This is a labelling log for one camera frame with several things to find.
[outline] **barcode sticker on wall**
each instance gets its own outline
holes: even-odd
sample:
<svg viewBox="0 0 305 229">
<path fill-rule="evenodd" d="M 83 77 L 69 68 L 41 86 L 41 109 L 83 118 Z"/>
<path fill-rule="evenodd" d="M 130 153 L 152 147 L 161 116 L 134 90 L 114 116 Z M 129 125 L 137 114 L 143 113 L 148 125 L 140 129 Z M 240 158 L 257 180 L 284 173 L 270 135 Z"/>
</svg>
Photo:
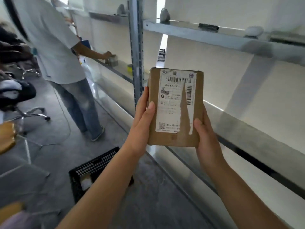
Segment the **barcode sticker on wall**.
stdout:
<svg viewBox="0 0 305 229">
<path fill-rule="evenodd" d="M 196 73 L 170 69 L 160 71 L 156 132 L 177 133 L 180 131 L 183 88 L 191 127 L 189 134 L 193 133 Z"/>
</svg>

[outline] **perforated metal post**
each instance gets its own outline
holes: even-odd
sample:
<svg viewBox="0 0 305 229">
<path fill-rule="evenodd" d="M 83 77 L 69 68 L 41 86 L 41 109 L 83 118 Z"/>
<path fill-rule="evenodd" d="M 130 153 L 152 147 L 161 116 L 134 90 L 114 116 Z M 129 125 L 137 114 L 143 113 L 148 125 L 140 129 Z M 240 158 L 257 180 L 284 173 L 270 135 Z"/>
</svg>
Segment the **perforated metal post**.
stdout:
<svg viewBox="0 0 305 229">
<path fill-rule="evenodd" d="M 142 0 L 128 0 L 130 46 L 135 105 L 143 91 L 143 8 Z"/>
</svg>

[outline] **blue jeans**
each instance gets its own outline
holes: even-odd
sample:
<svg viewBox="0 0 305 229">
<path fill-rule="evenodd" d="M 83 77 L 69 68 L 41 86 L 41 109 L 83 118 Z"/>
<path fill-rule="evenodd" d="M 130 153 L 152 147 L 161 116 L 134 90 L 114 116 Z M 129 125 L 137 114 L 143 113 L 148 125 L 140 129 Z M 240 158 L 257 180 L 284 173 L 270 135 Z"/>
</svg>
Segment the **blue jeans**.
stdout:
<svg viewBox="0 0 305 229">
<path fill-rule="evenodd" d="M 91 139 L 102 133 L 93 95 L 87 79 L 72 84 L 51 85 L 59 93 L 63 104 L 81 132 L 89 131 Z"/>
</svg>

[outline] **qr code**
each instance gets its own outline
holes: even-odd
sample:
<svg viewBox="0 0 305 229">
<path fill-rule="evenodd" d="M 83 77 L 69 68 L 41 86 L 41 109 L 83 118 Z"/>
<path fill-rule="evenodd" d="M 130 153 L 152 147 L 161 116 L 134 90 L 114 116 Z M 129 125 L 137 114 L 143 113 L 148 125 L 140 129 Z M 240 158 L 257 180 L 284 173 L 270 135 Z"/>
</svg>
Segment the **qr code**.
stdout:
<svg viewBox="0 0 305 229">
<path fill-rule="evenodd" d="M 159 129 L 165 129 L 165 123 L 160 123 L 159 122 Z"/>
</svg>

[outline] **hand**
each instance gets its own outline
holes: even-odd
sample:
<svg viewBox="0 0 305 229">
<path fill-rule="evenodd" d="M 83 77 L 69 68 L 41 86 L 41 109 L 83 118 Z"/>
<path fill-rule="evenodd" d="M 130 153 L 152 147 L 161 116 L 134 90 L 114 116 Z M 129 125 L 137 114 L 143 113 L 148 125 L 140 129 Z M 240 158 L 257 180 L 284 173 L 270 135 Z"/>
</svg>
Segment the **hand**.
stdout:
<svg viewBox="0 0 305 229">
<path fill-rule="evenodd" d="M 198 118 L 194 120 L 194 127 L 197 130 L 200 141 L 199 146 L 196 148 L 196 153 L 202 168 L 209 173 L 210 169 L 219 167 L 226 164 L 223 157 L 220 144 L 216 137 L 215 132 L 211 126 L 207 110 L 203 105 L 203 122 Z"/>
<path fill-rule="evenodd" d="M 145 87 L 144 92 L 137 103 L 135 118 L 129 131 L 127 140 L 124 143 L 124 146 L 127 146 L 127 150 L 131 150 L 139 157 L 141 157 L 145 152 L 149 136 L 149 126 L 155 114 L 156 108 L 154 102 L 150 102 L 146 109 L 147 100 L 148 87 Z"/>
<path fill-rule="evenodd" d="M 107 51 L 106 53 L 103 54 L 104 59 L 108 59 L 110 56 L 112 56 L 112 53 L 110 51 Z"/>
</svg>

